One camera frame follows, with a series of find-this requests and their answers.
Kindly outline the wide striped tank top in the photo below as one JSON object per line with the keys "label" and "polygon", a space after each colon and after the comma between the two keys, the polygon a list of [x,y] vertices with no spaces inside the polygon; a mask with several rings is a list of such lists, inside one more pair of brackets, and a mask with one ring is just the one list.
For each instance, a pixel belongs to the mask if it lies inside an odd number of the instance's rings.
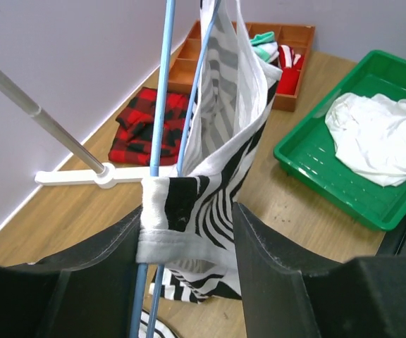
{"label": "wide striped tank top", "polygon": [[[200,4],[204,36],[216,1]],[[233,203],[251,168],[281,70],[254,52],[221,2],[205,49],[182,174],[142,181],[137,261],[163,264],[161,296],[241,297]]]}

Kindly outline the light blue wire hanger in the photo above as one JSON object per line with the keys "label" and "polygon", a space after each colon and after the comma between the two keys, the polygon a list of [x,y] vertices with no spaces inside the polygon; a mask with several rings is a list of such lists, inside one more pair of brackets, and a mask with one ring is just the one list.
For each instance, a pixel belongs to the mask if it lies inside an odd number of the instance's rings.
{"label": "light blue wire hanger", "polygon": [[[192,83],[192,90],[190,95],[190,102],[187,107],[185,126],[182,134],[182,139],[180,143],[180,151],[178,155],[178,174],[181,175],[183,171],[185,147],[187,144],[187,134],[189,132],[190,119],[192,117],[192,105],[195,100],[195,95],[197,92],[197,84],[200,78],[200,73],[202,70],[202,64],[205,55],[205,49],[207,48],[209,42],[209,36],[211,30],[214,26],[214,22],[218,13],[218,9],[221,2],[216,1],[213,7],[213,12],[211,15],[211,20],[208,24],[207,31],[205,33],[203,42],[203,47],[201,48],[200,55],[197,61],[197,67],[195,71],[194,80]],[[166,90],[168,84],[168,74],[171,58],[171,42],[173,35],[173,24],[175,16],[175,1],[166,2],[166,13],[164,21],[164,32],[161,47],[161,59],[160,59],[160,70],[158,79],[158,88],[156,96],[156,108],[154,115],[154,128],[152,134],[152,152],[151,160],[149,164],[149,173],[152,177],[157,177],[159,175],[159,162],[161,155],[161,141],[164,129],[164,114],[165,114],[165,101],[166,101]],[[130,329],[128,336],[129,338],[137,337],[140,328],[140,319],[142,314],[143,297],[144,297],[144,287],[147,281],[147,272],[149,265],[146,263],[140,263],[137,267],[137,276],[135,283],[135,293],[133,298],[133,309],[131,313]],[[161,283],[164,275],[164,265],[158,264],[156,269],[156,278],[154,283],[154,293],[152,299],[152,307],[149,311],[149,321],[147,323],[147,337],[154,336],[154,329],[157,319],[157,312],[159,308],[159,299],[161,294]]]}

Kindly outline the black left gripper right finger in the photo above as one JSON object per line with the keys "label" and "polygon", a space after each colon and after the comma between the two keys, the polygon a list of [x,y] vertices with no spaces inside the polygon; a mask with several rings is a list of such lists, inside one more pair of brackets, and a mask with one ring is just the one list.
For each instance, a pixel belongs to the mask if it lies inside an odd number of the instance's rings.
{"label": "black left gripper right finger", "polygon": [[332,261],[242,204],[235,252],[249,337],[406,337],[406,256]]}

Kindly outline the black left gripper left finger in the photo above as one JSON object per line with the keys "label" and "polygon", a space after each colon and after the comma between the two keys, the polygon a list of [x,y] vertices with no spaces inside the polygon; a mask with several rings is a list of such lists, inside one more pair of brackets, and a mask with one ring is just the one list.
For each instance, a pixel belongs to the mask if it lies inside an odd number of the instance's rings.
{"label": "black left gripper left finger", "polygon": [[0,266],[0,337],[127,337],[141,211],[36,263]]}

